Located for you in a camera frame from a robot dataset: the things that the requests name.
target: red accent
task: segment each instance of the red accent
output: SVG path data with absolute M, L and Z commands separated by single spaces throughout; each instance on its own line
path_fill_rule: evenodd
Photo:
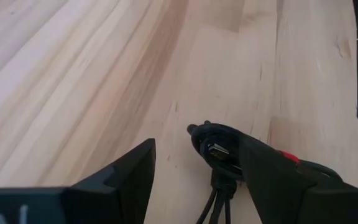
M 294 156 L 293 154 L 290 154 L 290 153 L 287 153 L 287 152 L 284 152 L 284 151 L 281 151 L 279 150 L 287 159 L 291 159 L 292 161 L 296 162 L 296 164 L 298 165 L 300 163 L 299 159 Z

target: wooden floor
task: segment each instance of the wooden floor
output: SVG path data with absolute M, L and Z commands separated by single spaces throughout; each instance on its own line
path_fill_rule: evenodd
M 70 185 L 146 138 L 146 223 L 195 223 L 208 119 L 358 187 L 351 0 L 0 0 L 0 187 Z M 260 223 L 247 189 L 233 223 Z

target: black wire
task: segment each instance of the black wire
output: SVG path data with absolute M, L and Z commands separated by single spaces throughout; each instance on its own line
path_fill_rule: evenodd
M 200 215 L 200 217 L 198 218 L 198 221 L 196 222 L 196 224 L 202 224 L 205 221 L 205 218 L 208 215 L 208 212 L 211 209 L 212 204 L 214 203 L 216 192 L 217 192 L 216 189 L 212 190 L 211 195 L 209 196 L 209 199 L 206 202 L 205 208 L 204 208 L 202 214 Z
M 230 216 L 230 199 L 227 198 L 224 202 L 224 216 L 226 218 L 226 224 L 231 223 L 231 216 Z
M 221 214 L 226 198 L 226 194 L 222 190 L 218 190 L 214 210 L 212 211 L 211 219 L 209 219 L 209 224 L 218 224 L 219 215 Z

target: black cable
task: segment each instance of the black cable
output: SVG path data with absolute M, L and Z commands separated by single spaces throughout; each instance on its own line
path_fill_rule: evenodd
M 200 217 L 198 218 L 196 224 L 202 224 L 205 221 L 205 218 L 208 215 L 208 212 L 211 210 L 212 204 L 214 203 L 216 192 L 217 192 L 216 189 L 212 190 L 211 195 L 209 196 L 209 199 L 206 202 L 205 208 L 202 214 L 200 215 Z
M 226 219 L 226 224 L 231 223 L 231 216 L 230 216 L 230 199 L 227 198 L 224 202 L 224 217 Z
M 226 198 L 226 194 L 222 190 L 218 190 L 214 210 L 212 211 L 211 218 L 209 219 L 209 224 L 218 224 L 219 215 L 221 214 Z

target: wood grain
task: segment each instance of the wood grain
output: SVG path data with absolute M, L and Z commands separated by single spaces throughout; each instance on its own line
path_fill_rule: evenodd
M 157 140 L 146 223 L 194 223 L 233 126 L 358 187 L 351 0 L 0 0 L 0 187 L 70 185 Z M 246 186 L 233 223 L 260 223 Z

